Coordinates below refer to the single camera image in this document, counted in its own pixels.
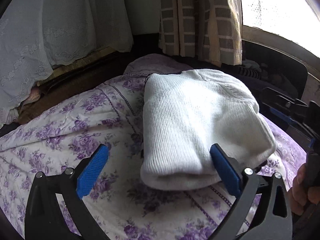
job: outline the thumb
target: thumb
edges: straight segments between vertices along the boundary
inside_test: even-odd
[[[309,188],[308,199],[311,203],[318,204],[320,202],[320,187]]]

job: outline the bedspread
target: bedspread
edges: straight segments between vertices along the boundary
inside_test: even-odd
[[[188,69],[165,56],[145,56],[131,63],[124,75],[63,101],[0,138],[0,207],[16,230],[24,236],[35,174],[60,174],[76,167],[103,143],[110,150],[109,160],[83,201],[110,239],[207,239],[235,200],[221,183],[190,192],[166,192],[140,181],[146,78],[150,73]],[[261,173],[279,171],[289,189],[306,154],[285,132],[267,122],[277,149]],[[68,227],[79,234],[62,197],[57,198]],[[257,196],[241,232],[247,230],[258,202]]]

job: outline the striped fabric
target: striped fabric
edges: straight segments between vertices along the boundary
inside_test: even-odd
[[[159,47],[165,54],[241,64],[236,0],[160,0]]]

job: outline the folded clothing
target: folded clothing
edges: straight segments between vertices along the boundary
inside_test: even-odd
[[[276,149],[249,89],[221,71],[152,74],[144,100],[140,176],[152,188],[190,190],[220,181],[209,153],[214,143],[251,168]]]

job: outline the white wall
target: white wall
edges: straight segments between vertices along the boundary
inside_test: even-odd
[[[159,32],[159,0],[124,0],[124,2],[132,35]]]

